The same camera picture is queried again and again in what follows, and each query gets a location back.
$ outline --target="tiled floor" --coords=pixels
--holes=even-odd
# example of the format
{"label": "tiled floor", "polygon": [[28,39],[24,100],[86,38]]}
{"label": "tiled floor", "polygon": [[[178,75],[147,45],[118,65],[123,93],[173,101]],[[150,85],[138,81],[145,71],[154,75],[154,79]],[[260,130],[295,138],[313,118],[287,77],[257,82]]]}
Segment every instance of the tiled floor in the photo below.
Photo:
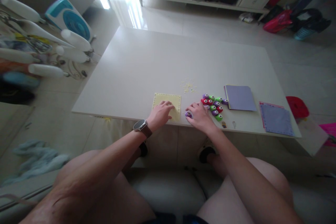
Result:
{"label": "tiled floor", "polygon": [[[143,0],[111,0],[113,9],[90,8],[83,16],[97,39],[92,46],[104,53],[119,25],[177,35],[204,37],[219,41],[265,47],[280,84],[287,96],[301,97],[313,119],[319,123],[336,122],[336,0],[315,0],[332,25],[304,42],[291,32],[270,34],[262,26],[238,20],[240,12],[216,10],[181,3]],[[77,65],[89,74],[95,63]],[[91,149],[101,149],[126,134],[132,121],[104,120],[72,114],[71,108],[86,80],[44,79],[37,90],[34,112],[7,151],[0,156],[0,180],[13,173],[22,159],[11,149],[29,139],[46,141],[52,148],[71,157]],[[335,172],[335,150],[323,147],[315,158],[289,153],[278,138],[250,134],[227,134],[246,156],[261,158],[286,175]],[[150,155],[137,160],[137,166],[194,166],[209,168],[196,160],[205,136],[195,129],[166,126],[149,140]]]}

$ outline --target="coffee table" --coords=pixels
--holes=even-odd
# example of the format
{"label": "coffee table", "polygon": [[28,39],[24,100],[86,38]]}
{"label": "coffee table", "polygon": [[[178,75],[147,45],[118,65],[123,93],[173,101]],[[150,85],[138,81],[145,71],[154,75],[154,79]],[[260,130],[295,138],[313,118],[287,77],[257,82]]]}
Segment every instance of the coffee table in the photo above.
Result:
{"label": "coffee table", "polygon": [[[192,85],[187,92],[186,83]],[[190,126],[184,110],[203,93],[225,97],[224,85],[249,86],[257,111],[223,106],[223,130],[286,137],[265,132],[260,116],[259,101],[290,111],[264,48],[125,27],[118,28],[72,111],[138,120],[148,117],[155,93],[181,95],[180,121],[168,124]]]}

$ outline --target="black shoe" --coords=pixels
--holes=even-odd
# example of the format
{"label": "black shoe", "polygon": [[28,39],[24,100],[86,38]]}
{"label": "black shoe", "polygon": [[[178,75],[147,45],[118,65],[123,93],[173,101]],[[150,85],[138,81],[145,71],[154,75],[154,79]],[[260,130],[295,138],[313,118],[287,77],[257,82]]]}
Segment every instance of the black shoe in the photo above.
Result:
{"label": "black shoe", "polygon": [[216,154],[216,149],[208,139],[198,151],[198,159],[201,163],[207,163],[207,156],[209,154]]}

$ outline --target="purple paper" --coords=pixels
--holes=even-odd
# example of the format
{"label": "purple paper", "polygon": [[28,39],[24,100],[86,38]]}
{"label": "purple paper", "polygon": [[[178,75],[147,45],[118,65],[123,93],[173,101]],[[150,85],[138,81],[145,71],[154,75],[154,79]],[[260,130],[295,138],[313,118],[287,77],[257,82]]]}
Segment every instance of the purple paper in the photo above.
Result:
{"label": "purple paper", "polygon": [[250,87],[226,85],[224,88],[229,109],[257,111]]}
{"label": "purple paper", "polygon": [[266,132],[294,136],[288,110],[270,104],[260,104],[260,111]]}

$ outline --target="shoe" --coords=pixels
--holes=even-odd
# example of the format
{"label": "shoe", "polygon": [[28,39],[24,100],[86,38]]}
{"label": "shoe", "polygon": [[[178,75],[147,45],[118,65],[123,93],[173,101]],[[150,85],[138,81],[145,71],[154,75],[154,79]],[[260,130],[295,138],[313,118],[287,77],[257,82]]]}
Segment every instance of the shoe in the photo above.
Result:
{"label": "shoe", "polygon": [[140,157],[145,157],[148,155],[147,140],[145,140],[142,144],[140,144],[139,148],[141,150]]}
{"label": "shoe", "polygon": [[216,154],[216,148],[208,138],[202,147],[198,150],[197,157],[201,163],[207,163],[207,156],[210,153]]}

